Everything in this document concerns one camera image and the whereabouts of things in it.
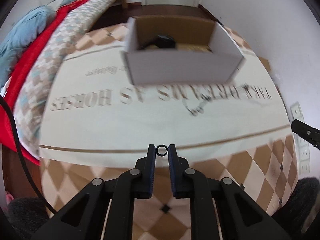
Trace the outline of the white power strip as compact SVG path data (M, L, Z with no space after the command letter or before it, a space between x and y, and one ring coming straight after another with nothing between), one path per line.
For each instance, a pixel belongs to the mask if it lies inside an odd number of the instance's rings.
M290 111L293 117L293 120L299 120L304 122L304 116L300 105L298 102L294 103L290 107ZM299 174L305 175L310 173L310 148L309 143L303 138L299 137L297 134L295 135L295 142L297 144L298 149L298 158L299 158Z

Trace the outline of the flat brown cardboard sheet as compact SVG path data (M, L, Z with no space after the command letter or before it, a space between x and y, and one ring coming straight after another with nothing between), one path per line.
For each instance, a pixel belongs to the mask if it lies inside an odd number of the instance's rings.
M260 62L263 64L264 68L266 69L266 71L268 72L268 74L270 74L272 72L269 61L263 57L258 57L258 59L260 60Z

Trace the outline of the black smart band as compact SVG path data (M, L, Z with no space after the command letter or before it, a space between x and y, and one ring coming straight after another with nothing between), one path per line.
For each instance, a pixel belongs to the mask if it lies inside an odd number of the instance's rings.
M146 49L149 46L156 46L159 49L175 49L176 41L168 35L157 35L150 41L145 42L140 46L141 49Z

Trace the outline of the white cardboard box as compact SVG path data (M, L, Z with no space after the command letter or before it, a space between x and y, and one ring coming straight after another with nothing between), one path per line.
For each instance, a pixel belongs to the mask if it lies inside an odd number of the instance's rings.
M245 57L227 30L204 18L147 15L131 17L122 58L135 86L230 83ZM175 49L140 46L157 35L176 41Z

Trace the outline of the light blue duvet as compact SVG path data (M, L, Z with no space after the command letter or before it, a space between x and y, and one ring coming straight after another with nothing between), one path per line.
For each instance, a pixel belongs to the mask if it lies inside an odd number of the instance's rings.
M51 24L55 14L50 6L39 6L29 11L9 31L1 43L1 87L8 81L23 52Z

